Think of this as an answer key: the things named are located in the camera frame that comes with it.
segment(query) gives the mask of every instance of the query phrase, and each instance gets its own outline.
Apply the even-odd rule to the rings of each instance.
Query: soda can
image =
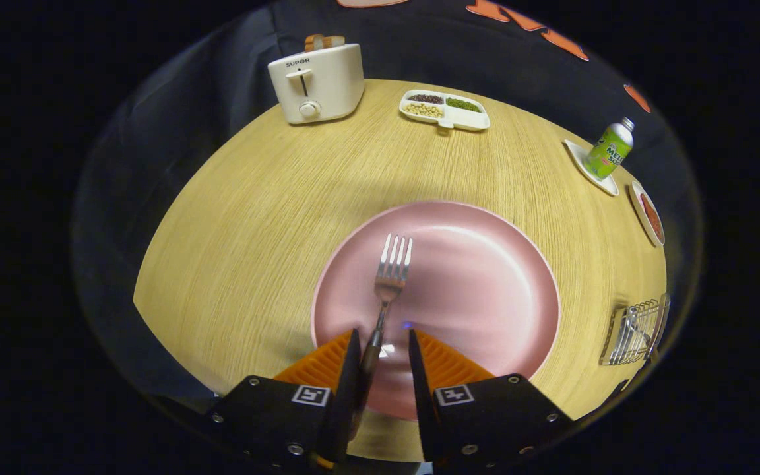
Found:
[[[610,124],[591,148],[583,165],[597,180],[608,177],[633,150],[633,121],[624,117],[620,123]]]

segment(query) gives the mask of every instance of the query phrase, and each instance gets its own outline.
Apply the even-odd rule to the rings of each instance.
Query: metal fork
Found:
[[[410,259],[412,258],[412,237],[399,237],[395,234],[386,236],[386,246],[380,256],[380,265],[377,267],[377,276],[374,278],[374,294],[380,299],[380,315],[377,316],[377,325],[371,332],[371,338],[365,346],[365,352],[360,361],[359,381],[357,383],[357,403],[354,417],[351,421],[350,438],[356,436],[359,429],[362,412],[368,401],[368,391],[371,390],[371,382],[374,380],[374,372],[377,369],[377,359],[380,358],[380,347],[383,345],[383,323],[386,314],[389,313],[389,305],[398,298],[400,291],[406,285],[406,276],[410,271]]]

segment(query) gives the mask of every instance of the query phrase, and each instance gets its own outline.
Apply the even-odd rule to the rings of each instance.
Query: green beans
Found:
[[[467,100],[453,99],[453,97],[449,97],[446,100],[446,102],[447,102],[447,105],[453,106],[454,108],[466,109],[468,111],[474,111],[474,112],[480,111],[480,108],[477,108],[477,106],[475,106],[474,104],[467,102]]]

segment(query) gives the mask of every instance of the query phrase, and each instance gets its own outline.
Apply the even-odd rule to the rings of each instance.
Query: wood grain surface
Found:
[[[477,100],[482,132],[443,130],[398,112],[410,89]],[[600,366],[616,307],[666,291],[663,247],[630,204],[629,172],[612,197],[576,169],[573,133],[527,111],[428,84],[368,79],[349,117],[291,126],[280,106],[231,138],[194,175],[160,223],[133,301],[162,344],[224,394],[245,376],[272,377],[313,349],[310,310],[338,244],[397,205],[451,199],[509,220],[550,263],[561,297],[554,348],[531,382],[579,418],[641,363]],[[349,453],[422,459],[417,423],[367,411]]]

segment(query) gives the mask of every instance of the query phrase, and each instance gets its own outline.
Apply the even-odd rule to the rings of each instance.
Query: white saucer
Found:
[[[567,147],[567,151],[570,153],[570,156],[573,157],[573,163],[576,164],[577,168],[579,168],[579,171],[582,172],[583,175],[585,175],[585,177],[591,181],[591,183],[597,185],[597,187],[602,189],[604,192],[609,193],[609,195],[620,195],[621,190],[618,189],[618,184],[615,183],[615,179],[612,178],[612,175],[609,175],[603,180],[597,180],[597,178],[595,178],[588,172],[588,170],[585,169],[585,166],[583,166],[583,160],[586,156],[588,156],[588,151],[585,150],[585,148],[574,144],[572,141],[568,141],[568,139],[564,140],[564,144]]]

